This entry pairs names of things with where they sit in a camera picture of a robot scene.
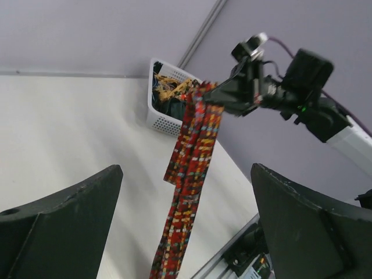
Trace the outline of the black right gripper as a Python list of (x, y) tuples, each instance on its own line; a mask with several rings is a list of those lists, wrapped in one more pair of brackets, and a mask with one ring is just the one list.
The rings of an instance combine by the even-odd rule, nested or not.
[(204, 93), (203, 100), (223, 106), (226, 113), (234, 116), (248, 115), (257, 108), (286, 110), (287, 93), (277, 80), (264, 76), (265, 64), (261, 59), (251, 61), (244, 57), (226, 81)]

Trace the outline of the red multicolour patterned tie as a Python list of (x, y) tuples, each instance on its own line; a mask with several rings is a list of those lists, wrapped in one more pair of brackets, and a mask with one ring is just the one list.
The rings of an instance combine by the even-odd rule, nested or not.
[(222, 105), (203, 100), (216, 87), (195, 82), (186, 94), (183, 123), (163, 178), (175, 186), (174, 195), (150, 278), (177, 278), (180, 272), (224, 112)]

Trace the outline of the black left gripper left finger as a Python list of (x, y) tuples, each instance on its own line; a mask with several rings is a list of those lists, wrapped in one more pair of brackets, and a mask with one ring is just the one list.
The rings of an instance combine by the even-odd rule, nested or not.
[(111, 165), (1, 212), (1, 278), (96, 278), (122, 179)]

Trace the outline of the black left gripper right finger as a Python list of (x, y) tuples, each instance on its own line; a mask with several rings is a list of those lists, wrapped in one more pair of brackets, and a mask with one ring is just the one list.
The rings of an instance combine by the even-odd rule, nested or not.
[(371, 278), (371, 210), (251, 168), (276, 278)]

